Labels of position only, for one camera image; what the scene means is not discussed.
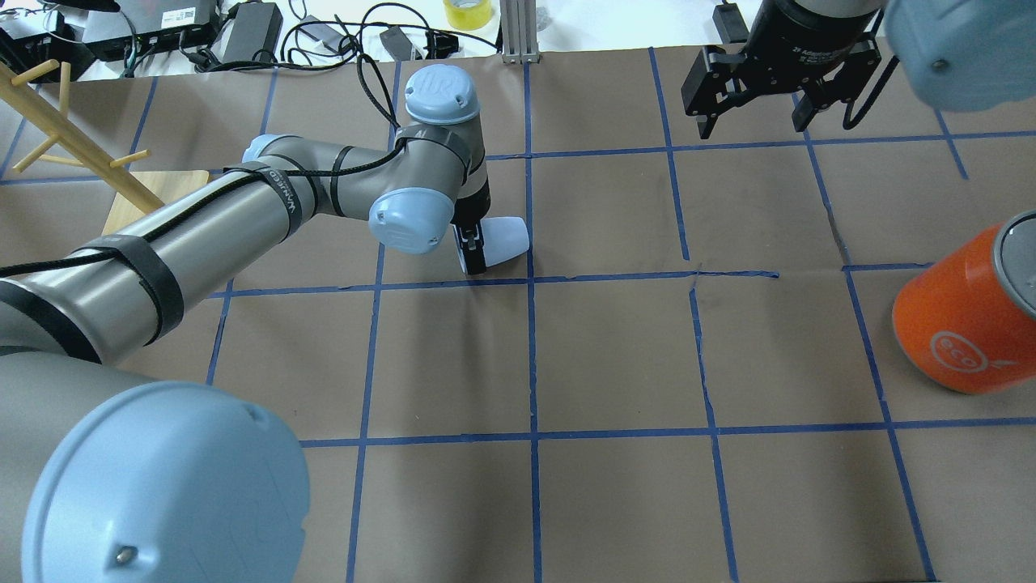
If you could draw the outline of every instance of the wooden block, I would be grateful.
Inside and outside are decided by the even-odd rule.
[[[131,172],[135,178],[146,185],[166,204],[183,198],[192,192],[208,183],[210,178],[206,170],[175,170],[161,172]],[[115,232],[130,223],[142,217],[144,212],[134,206],[128,200],[116,196],[108,221],[102,234]]]

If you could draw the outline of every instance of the orange can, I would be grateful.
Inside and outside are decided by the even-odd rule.
[[[991,393],[1036,377],[1036,210],[911,280],[892,323],[910,360],[955,391]]]

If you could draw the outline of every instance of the yellow tape roll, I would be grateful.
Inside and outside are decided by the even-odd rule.
[[[458,30],[474,30],[486,26],[493,16],[489,0],[442,0],[450,26]]]

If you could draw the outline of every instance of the eco logo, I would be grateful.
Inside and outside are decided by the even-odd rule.
[[[1003,369],[1016,362],[989,359],[971,341],[954,332],[937,332],[931,338],[931,356],[940,365],[957,373],[981,373],[992,367]]]

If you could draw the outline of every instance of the can lid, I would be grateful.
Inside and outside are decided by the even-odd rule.
[[[1004,223],[992,254],[997,275],[1007,295],[1036,318],[1036,210]]]

